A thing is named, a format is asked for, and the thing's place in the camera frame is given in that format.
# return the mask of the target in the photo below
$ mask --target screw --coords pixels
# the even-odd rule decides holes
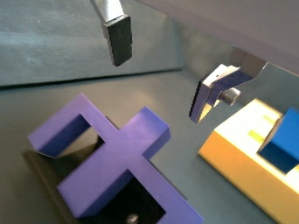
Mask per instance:
[[[219,99],[231,106],[239,98],[239,95],[240,91],[238,91],[235,88],[230,88],[222,92]]]
[[[127,224],[138,224],[139,223],[139,217],[136,214],[130,214],[126,218]]]

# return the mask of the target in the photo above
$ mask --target black base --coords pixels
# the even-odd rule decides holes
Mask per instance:
[[[90,146],[58,159],[45,157],[31,150],[23,154],[32,171],[41,181],[44,190],[51,196],[51,201],[58,208],[63,223],[126,224],[127,216],[130,214],[138,214],[140,219],[139,224],[155,224],[162,219],[164,210],[135,178],[98,215],[82,219],[72,217],[71,210],[63,201],[56,185],[96,148],[95,145]]]

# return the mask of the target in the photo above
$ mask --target wooden toy block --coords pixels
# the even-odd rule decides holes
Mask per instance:
[[[88,127],[104,143],[58,185],[72,215],[95,215],[136,178],[164,210],[156,223],[203,223],[202,216],[148,161],[171,138],[170,127],[154,111],[143,108],[118,129],[80,94],[29,135],[32,146],[56,158]]]
[[[290,108],[259,155],[288,173],[299,165],[299,111]]]
[[[282,114],[254,100],[211,133],[199,150],[231,184],[279,223],[299,223],[299,171],[284,174],[258,155]]]

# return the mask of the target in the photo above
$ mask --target yellow block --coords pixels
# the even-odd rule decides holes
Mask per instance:
[[[199,154],[279,223],[298,224],[299,169],[284,175],[258,155],[280,116],[254,100],[212,131]]]

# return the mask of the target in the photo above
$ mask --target purple cross-shaped block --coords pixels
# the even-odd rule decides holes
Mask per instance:
[[[90,127],[104,143],[58,186],[74,216],[95,215],[135,177],[166,211],[159,224],[203,223],[148,161],[171,138],[167,123],[150,108],[118,129],[80,94],[29,135],[29,141],[41,154],[55,158]]]

